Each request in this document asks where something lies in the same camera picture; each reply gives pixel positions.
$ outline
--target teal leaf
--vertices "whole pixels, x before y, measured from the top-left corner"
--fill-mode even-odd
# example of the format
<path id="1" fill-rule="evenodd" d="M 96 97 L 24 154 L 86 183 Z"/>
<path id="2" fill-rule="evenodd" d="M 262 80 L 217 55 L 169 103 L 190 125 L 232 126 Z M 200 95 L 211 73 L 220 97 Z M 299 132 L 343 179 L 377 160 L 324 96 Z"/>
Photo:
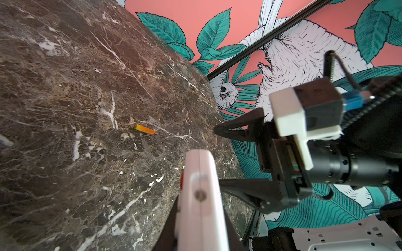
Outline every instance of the teal leaf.
<path id="1" fill-rule="evenodd" d="M 202 65 L 194 65 L 202 74 L 207 75 L 209 73 L 208 69 Z"/>
<path id="2" fill-rule="evenodd" d="M 332 2 L 330 2 L 329 4 L 337 4 L 337 3 L 342 3 L 346 0 L 333 0 Z"/>
<path id="3" fill-rule="evenodd" d="M 402 7 L 402 1 L 400 0 L 379 0 L 374 6 L 376 11 L 391 11 Z"/>
<path id="4" fill-rule="evenodd" d="M 347 30 L 354 30 L 355 28 L 356 28 L 356 25 L 352 25 L 352 26 L 347 27 L 347 28 L 345 28 L 345 29 L 347 29 Z"/>
<path id="5" fill-rule="evenodd" d="M 187 61 L 190 61 L 194 58 L 194 52 L 187 45 L 176 42 L 168 43 L 168 45 L 177 51 L 177 53 L 182 55 Z"/>
<path id="6" fill-rule="evenodd" d="M 202 62 L 202 61 L 197 61 L 197 62 L 194 62 L 193 65 L 194 65 L 195 67 L 202 66 L 202 67 L 204 67 L 204 68 L 206 68 L 206 69 L 209 70 L 209 69 L 211 69 L 215 64 L 213 64 L 213 63 L 207 63 L 207 62 Z"/>
<path id="7" fill-rule="evenodd" d="M 369 206 L 365 206 L 363 208 L 364 212 L 369 215 L 369 214 L 378 214 L 379 213 L 379 208 L 372 208 Z"/>
<path id="8" fill-rule="evenodd" d="M 197 48 L 201 53 L 205 48 L 216 49 L 222 43 L 230 28 L 230 9 L 214 16 L 202 28 L 197 38 Z"/>
<path id="9" fill-rule="evenodd" d="M 219 56 L 222 52 L 217 51 L 211 47 L 207 47 L 201 51 L 200 60 L 213 60 L 213 57 Z"/>
<path id="10" fill-rule="evenodd" d="M 220 60 L 228 57 L 233 57 L 237 53 L 241 52 L 246 46 L 245 45 L 228 45 L 222 48 L 216 49 L 216 51 L 220 52 L 220 54 L 213 56 L 212 58 L 208 58 L 208 60 Z"/>
<path id="11" fill-rule="evenodd" d="M 245 114 L 245 112 L 243 112 L 243 111 L 241 111 L 241 110 L 239 110 L 239 109 L 233 108 L 233 107 L 229 107 L 229 108 L 226 109 L 225 111 L 230 112 L 230 113 L 233 113 L 233 114 L 236 114 L 236 115 L 239 115 L 239 116 Z"/>
<path id="12" fill-rule="evenodd" d="M 389 203 L 384 188 L 366 186 L 366 189 L 369 191 L 371 198 L 373 199 L 373 203 L 370 205 L 372 208 L 380 208 Z"/>
<path id="13" fill-rule="evenodd" d="M 260 85 L 256 85 L 256 84 L 251 84 L 251 85 L 238 85 L 238 88 L 241 89 L 245 89 L 248 91 L 253 91 L 253 92 L 258 92 L 258 90 L 260 89 Z"/>
<path id="14" fill-rule="evenodd" d="M 240 168 L 246 179 L 270 179 L 270 173 L 262 173 L 258 162 L 257 148 L 253 142 L 231 140 Z"/>
<path id="15" fill-rule="evenodd" d="M 395 20 L 391 21 L 386 42 L 391 45 L 402 46 L 402 22 Z"/>
<path id="16" fill-rule="evenodd" d="M 391 18 L 374 10 L 369 4 L 361 13 L 355 27 L 355 40 L 361 57 L 366 63 L 379 53 L 385 43 Z"/>
<path id="17" fill-rule="evenodd" d="M 233 116 L 233 115 L 226 114 L 223 112 L 220 112 L 220 114 L 221 114 L 222 118 L 227 121 L 231 121 L 231 120 L 234 120 L 235 118 L 237 118 L 237 116 Z"/>
<path id="18" fill-rule="evenodd" d="M 331 200 L 319 200 L 313 196 L 300 201 L 294 208 L 282 211 L 283 218 L 279 227 L 319 228 L 352 223 L 367 217 L 359 203 L 332 186 L 334 196 Z M 313 184 L 315 194 L 327 195 L 330 191 L 326 184 Z"/>
<path id="19" fill-rule="evenodd" d="M 229 82 L 229 70 L 226 72 L 226 76 L 224 79 L 224 83 L 227 83 L 227 82 Z"/>
<path id="20" fill-rule="evenodd" d="M 396 196 L 396 194 L 389 187 L 385 187 L 385 192 L 387 193 L 389 203 L 399 201 L 398 196 Z"/>
<path id="21" fill-rule="evenodd" d="M 366 214 L 375 214 L 379 212 L 379 209 L 386 204 L 393 203 L 399 200 L 399 198 L 392 192 L 389 187 L 366 187 L 369 191 L 373 202 L 370 205 L 365 206 L 363 209 Z"/>
<path id="22" fill-rule="evenodd" d="M 387 11 L 388 16 L 392 17 L 396 21 L 402 22 L 402 8 Z"/>
<path id="23" fill-rule="evenodd" d="M 249 91 L 249 90 L 240 90 L 239 95 L 244 95 L 244 96 L 250 96 L 254 97 L 258 95 L 258 92 L 256 91 Z"/>
<path id="24" fill-rule="evenodd" d="M 272 221 L 272 220 L 267 220 L 266 223 L 267 223 L 268 229 L 274 229 L 274 228 L 278 227 L 278 224 L 279 224 L 279 222 Z"/>
<path id="25" fill-rule="evenodd" d="M 186 43 L 184 32 L 174 21 L 164 16 L 158 16 L 148 12 L 136 12 L 136 14 L 145 26 L 157 34 L 158 37 L 162 38 L 166 43 Z"/>
<path id="26" fill-rule="evenodd" d="M 237 80 L 237 78 L 240 76 L 240 74 L 242 74 L 244 68 L 245 68 L 246 65 L 247 65 L 248 60 L 250 59 L 250 56 L 251 56 L 251 55 L 247 56 L 246 58 L 243 58 L 243 59 L 240 61 L 239 65 L 238 65 L 237 68 L 236 68 L 236 71 L 234 71 L 234 74 L 233 74 L 233 77 L 232 77 L 232 81 L 231 81 L 232 83 L 234 83 L 234 82 Z"/>
<path id="27" fill-rule="evenodd" d="M 239 100 L 239 101 L 257 101 L 257 98 L 253 97 L 253 96 L 249 96 L 249 95 L 242 95 L 239 93 L 237 100 Z"/>
<path id="28" fill-rule="evenodd" d="M 376 78 L 380 76 L 396 76 L 402 72 L 402 65 L 390 65 L 390 66 L 377 66 L 364 71 L 359 71 L 352 74 L 352 77 L 357 83 L 361 83 L 364 80 L 370 78 Z M 351 91 L 354 88 L 350 85 L 347 78 L 341 78 L 334 82 L 334 86 L 339 86 L 346 91 Z"/>
<path id="29" fill-rule="evenodd" d="M 232 107 L 235 108 L 247 108 L 247 109 L 255 109 L 255 105 L 252 104 L 247 104 L 247 103 L 240 103 L 240 102 L 235 102 Z"/>
<path id="30" fill-rule="evenodd" d="M 243 83 L 261 74 L 260 70 L 252 71 L 241 76 L 234 84 Z"/>

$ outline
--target cable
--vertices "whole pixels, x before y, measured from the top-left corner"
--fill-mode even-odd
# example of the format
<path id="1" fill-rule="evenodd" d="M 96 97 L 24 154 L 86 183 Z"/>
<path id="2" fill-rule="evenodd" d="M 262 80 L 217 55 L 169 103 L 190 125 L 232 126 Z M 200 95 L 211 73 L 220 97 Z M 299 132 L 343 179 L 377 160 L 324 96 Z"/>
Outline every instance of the cable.
<path id="1" fill-rule="evenodd" d="M 359 112 L 355 114 L 352 113 L 350 117 L 345 118 L 345 122 L 342 124 L 342 130 L 349 127 L 355 121 L 366 115 L 369 111 L 400 91 L 402 91 L 402 74 L 396 76 L 383 86 L 374 89 L 372 94 L 375 96 L 375 99 L 363 107 Z"/>
<path id="2" fill-rule="evenodd" d="M 322 195 L 318 195 L 318 194 L 313 193 L 311 196 L 313 196 L 313 197 L 315 197 L 315 198 L 317 198 L 319 200 L 330 200 L 330 199 L 332 199 L 332 197 L 334 197 L 334 190 L 332 189 L 332 186 L 330 186 L 329 184 L 327 184 L 327 186 L 329 187 L 329 190 L 330 190 L 327 195 L 322 196 Z"/>
<path id="3" fill-rule="evenodd" d="M 332 82 L 332 73 L 334 71 L 334 62 L 331 57 L 336 58 L 338 61 L 341 69 L 345 73 L 346 78 L 348 79 L 349 83 L 359 91 L 362 90 L 361 86 L 356 82 L 356 80 L 352 77 L 352 75 L 346 70 L 345 65 L 342 62 L 342 59 L 335 53 L 335 51 L 327 51 L 324 56 L 324 76 L 329 77 L 330 81 Z"/>

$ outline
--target screw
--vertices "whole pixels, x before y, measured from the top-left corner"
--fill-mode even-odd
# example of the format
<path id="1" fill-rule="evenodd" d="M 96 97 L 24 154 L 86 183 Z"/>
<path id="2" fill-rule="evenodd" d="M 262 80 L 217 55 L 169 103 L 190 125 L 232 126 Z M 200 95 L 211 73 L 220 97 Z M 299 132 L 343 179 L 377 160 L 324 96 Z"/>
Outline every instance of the screw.
<path id="1" fill-rule="evenodd" d="M 199 201 L 202 202 L 207 198 L 207 193 L 204 190 L 197 190 L 194 193 L 194 197 Z"/>

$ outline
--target mural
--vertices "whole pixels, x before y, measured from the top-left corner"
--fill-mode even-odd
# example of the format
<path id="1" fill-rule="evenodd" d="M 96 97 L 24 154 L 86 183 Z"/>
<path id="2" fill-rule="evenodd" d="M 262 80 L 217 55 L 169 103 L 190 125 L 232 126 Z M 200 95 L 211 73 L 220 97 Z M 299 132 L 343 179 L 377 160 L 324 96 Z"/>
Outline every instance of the mural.
<path id="1" fill-rule="evenodd" d="M 180 15 L 173 14 L 176 13 L 175 9 L 169 10 L 171 16 L 167 12 L 162 14 L 162 11 L 149 13 L 146 9 L 136 12 L 136 15 L 186 60 L 207 74 L 216 64 L 223 64 L 300 9 L 284 11 L 295 4 L 294 1 L 262 0 L 258 7 L 258 22 L 255 22 L 257 26 L 248 26 L 247 36 L 245 34 L 237 41 L 230 40 L 227 43 L 225 38 L 230 34 L 230 24 L 233 22 L 231 11 L 236 4 L 244 6 L 240 1 L 231 2 L 232 8 L 229 5 L 218 9 L 209 5 L 209 9 L 218 14 L 211 14 L 213 17 L 203 23 L 203 28 L 197 29 L 197 32 L 200 31 L 198 36 L 189 36 L 187 39 L 183 32 L 185 29 L 181 28 L 184 23 L 181 23 L 181 27 L 178 25 Z M 180 8 L 181 13 L 187 10 L 184 5 Z M 198 15 L 193 6 L 188 8 L 194 16 Z M 338 18 L 334 14 L 337 10 L 352 14 Z M 325 16 L 331 14 L 332 18 L 338 20 L 331 20 L 325 25 Z M 334 28 L 347 21 L 349 25 L 337 30 Z M 348 37 L 345 32 L 354 32 L 354 36 Z M 196 43 L 190 44 L 188 40 L 195 38 Z M 325 51 L 335 50 L 356 81 L 361 82 L 376 76 L 402 72 L 401 46 L 400 0 L 333 0 L 330 5 L 221 73 L 210 81 L 210 85 L 224 121 L 232 120 L 256 107 L 264 108 L 265 120 L 268 121 L 272 119 L 269 94 L 322 77 Z M 352 90 L 337 64 L 333 80 L 339 90 Z M 232 141 L 232 144 L 245 178 L 271 178 L 270 174 L 260 172 L 255 144 L 239 141 Z M 302 200 L 297 207 L 265 215 L 268 227 L 316 228 L 351 223 L 378 213 L 383 205 L 399 200 L 387 187 L 365 187 L 354 191 L 346 185 L 331 186 L 335 193 L 333 199 L 323 201 L 311 196 Z M 313 187 L 316 194 L 326 195 L 329 191 L 326 184 L 314 184 Z"/>
<path id="2" fill-rule="evenodd" d="M 183 58 L 187 61 L 191 61 L 194 58 L 194 52 L 186 45 L 184 32 L 173 20 L 148 12 L 136 12 L 136 14 L 150 30 L 162 38 Z M 208 74 L 208 70 L 215 65 L 205 61 L 232 57 L 246 47 L 245 45 L 237 44 L 218 48 L 228 34 L 229 29 L 230 9 L 211 18 L 200 31 L 197 37 L 197 49 L 201 56 L 193 62 L 193 65 L 202 73 Z"/>

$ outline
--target marble table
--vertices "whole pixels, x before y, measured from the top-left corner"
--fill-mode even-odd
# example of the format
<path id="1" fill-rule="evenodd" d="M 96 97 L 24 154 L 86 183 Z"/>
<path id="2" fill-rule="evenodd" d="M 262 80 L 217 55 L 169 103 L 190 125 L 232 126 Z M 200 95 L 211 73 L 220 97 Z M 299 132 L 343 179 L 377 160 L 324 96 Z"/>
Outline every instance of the marble table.
<path id="1" fill-rule="evenodd" d="M 241 177 L 204 75 L 114 0 L 0 3 L 4 250 L 150 250 L 185 153 Z M 155 135 L 136 131 L 140 124 Z M 241 234 L 250 208 L 224 195 Z"/>

